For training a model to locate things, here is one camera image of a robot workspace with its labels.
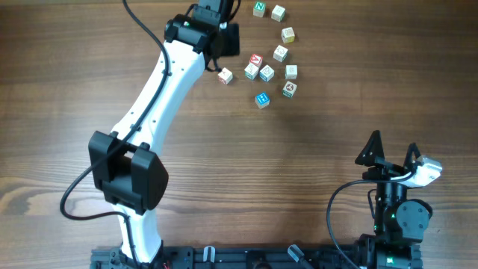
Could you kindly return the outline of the red O letter block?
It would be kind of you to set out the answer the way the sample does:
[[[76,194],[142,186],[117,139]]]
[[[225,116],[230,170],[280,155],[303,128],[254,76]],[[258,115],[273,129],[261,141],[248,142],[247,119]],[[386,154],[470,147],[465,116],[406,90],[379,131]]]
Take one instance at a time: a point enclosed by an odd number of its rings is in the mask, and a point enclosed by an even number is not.
[[[218,80],[222,84],[229,84],[233,79],[233,73],[228,70],[227,68],[222,68],[220,72],[218,72]]]

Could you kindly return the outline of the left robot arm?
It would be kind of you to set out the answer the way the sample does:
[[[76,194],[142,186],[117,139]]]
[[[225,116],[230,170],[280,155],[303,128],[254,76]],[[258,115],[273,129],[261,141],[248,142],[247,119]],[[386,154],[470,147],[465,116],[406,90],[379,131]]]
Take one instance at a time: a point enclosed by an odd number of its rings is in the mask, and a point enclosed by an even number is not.
[[[129,112],[109,134],[95,132],[88,149],[95,187],[113,206],[122,244],[94,250],[92,268],[162,268],[156,208],[169,175],[159,158],[167,131],[210,63],[235,56],[239,1],[199,1],[169,20],[155,68]]]

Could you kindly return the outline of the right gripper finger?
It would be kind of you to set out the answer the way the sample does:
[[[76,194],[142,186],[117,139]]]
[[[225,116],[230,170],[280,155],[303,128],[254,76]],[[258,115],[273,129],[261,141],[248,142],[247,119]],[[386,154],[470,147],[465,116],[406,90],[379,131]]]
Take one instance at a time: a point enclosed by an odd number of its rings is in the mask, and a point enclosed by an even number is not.
[[[410,143],[407,149],[403,166],[408,170],[415,170],[414,161],[421,156],[420,150],[416,143]]]
[[[364,166],[383,166],[384,163],[385,153],[382,146],[381,133],[379,130],[375,130],[370,135],[364,149],[355,159],[355,164]]]

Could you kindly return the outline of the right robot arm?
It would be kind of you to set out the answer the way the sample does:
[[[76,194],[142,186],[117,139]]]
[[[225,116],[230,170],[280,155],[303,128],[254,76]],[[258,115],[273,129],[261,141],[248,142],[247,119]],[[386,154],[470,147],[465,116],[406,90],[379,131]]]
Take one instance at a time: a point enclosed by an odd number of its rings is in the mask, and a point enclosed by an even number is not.
[[[412,143],[402,166],[385,160],[380,131],[372,132],[355,160],[366,166],[364,180],[376,184],[373,207],[374,233],[363,234],[354,243],[353,261],[360,268],[423,267],[420,243],[432,216],[431,206],[409,199],[407,191],[426,175],[426,159]]]

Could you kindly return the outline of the red A letter block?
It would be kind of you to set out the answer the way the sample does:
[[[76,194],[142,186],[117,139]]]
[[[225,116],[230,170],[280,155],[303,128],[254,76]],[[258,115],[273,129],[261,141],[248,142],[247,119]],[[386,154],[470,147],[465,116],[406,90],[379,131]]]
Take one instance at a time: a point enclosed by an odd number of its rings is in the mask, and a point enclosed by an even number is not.
[[[250,59],[249,59],[249,62],[251,64],[257,66],[258,68],[260,68],[262,63],[263,63],[263,60],[264,60],[264,58],[261,55],[252,54]]]

